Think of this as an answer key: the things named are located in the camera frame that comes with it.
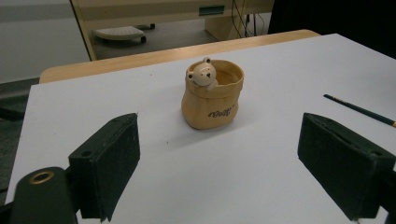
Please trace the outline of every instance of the bear ear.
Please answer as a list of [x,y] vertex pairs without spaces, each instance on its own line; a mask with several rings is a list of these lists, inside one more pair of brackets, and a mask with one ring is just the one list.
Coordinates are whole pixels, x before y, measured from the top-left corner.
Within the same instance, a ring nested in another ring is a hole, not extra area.
[[204,63],[210,63],[210,62],[211,62],[211,60],[209,57],[204,57]]
[[193,72],[187,72],[187,77],[192,78]]

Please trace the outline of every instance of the metal ring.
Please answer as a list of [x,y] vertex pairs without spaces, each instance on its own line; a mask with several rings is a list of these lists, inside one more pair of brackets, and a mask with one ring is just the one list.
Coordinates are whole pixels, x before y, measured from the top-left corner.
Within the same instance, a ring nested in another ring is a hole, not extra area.
[[55,176],[55,173],[52,171],[42,171],[38,174],[35,174],[29,179],[29,183],[37,185],[42,184]]

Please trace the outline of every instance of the desk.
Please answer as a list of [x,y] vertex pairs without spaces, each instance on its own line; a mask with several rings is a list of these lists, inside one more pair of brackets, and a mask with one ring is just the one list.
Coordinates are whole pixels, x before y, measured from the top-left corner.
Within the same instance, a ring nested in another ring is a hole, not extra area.
[[[236,8],[242,15],[271,12],[274,0],[70,0],[91,60],[96,60],[93,50],[92,30],[121,26],[134,26],[167,21],[210,19],[206,30],[219,40],[237,38],[231,23],[242,30]],[[220,14],[200,15],[200,7],[224,6]]]
[[237,49],[249,49],[258,46],[318,36],[308,30],[285,32],[274,35],[261,35],[216,43],[191,46],[179,49],[167,49],[150,53],[100,60],[89,63],[76,63],[49,68],[40,76],[40,83],[65,80],[75,77],[92,76],[124,69],[147,66],[155,63],[167,63],[197,56],[227,52]]
[[186,68],[202,55],[33,86],[8,194],[33,170],[67,167],[108,120],[136,112],[141,161],[111,223],[351,223],[297,158],[303,113],[396,154],[394,128],[322,96],[396,118],[395,60],[340,35],[207,56],[245,72],[236,118],[213,130],[192,129],[180,112]]

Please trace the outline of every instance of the brush handle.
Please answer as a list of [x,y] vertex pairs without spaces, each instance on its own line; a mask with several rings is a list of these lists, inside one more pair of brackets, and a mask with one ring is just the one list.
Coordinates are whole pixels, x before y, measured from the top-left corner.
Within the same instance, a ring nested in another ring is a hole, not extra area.
[[343,100],[340,100],[340,99],[335,98],[335,97],[333,97],[333,96],[330,96],[330,95],[328,95],[328,94],[324,94],[323,96],[326,97],[326,98],[328,98],[328,99],[330,99],[330,100],[335,101],[336,103],[338,103],[338,104],[340,104],[340,105],[344,105],[344,106],[346,106],[346,107],[349,107],[349,108],[351,108],[351,109],[353,109],[353,110],[356,110],[356,111],[358,111],[358,112],[361,112],[363,115],[366,115],[366,116],[368,116],[368,117],[370,117],[370,118],[372,118],[372,119],[379,120],[379,121],[381,121],[381,122],[384,122],[384,123],[386,123],[386,124],[388,124],[388,125],[391,125],[391,126],[393,126],[393,127],[396,128],[396,121],[394,121],[394,120],[392,120],[392,119],[385,118],[384,116],[378,115],[378,114],[376,114],[376,113],[374,113],[374,112],[371,112],[371,111],[369,111],[369,110],[363,109],[363,108],[358,107],[358,106],[356,106],[356,105],[352,105],[352,104],[350,104],[350,103],[348,103],[348,102],[345,102],[345,101],[343,101]]

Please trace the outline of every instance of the floor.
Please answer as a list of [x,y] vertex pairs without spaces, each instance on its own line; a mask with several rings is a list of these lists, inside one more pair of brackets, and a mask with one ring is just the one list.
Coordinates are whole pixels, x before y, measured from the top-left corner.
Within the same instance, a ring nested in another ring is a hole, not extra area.
[[[257,16],[257,35],[266,35],[271,13]],[[177,21],[155,24],[155,29],[139,26],[144,30],[147,43],[140,40],[105,41],[96,39],[94,50],[98,59],[107,59],[131,54],[151,52],[162,49],[173,49],[186,46],[216,42],[217,39],[205,31],[205,21]],[[253,36],[253,19],[247,27],[247,33]],[[28,101],[31,85],[38,83],[38,79],[0,84],[0,108],[24,112]],[[11,177],[12,167],[18,148],[23,120],[10,121],[0,119],[0,205],[7,196],[7,188]]]

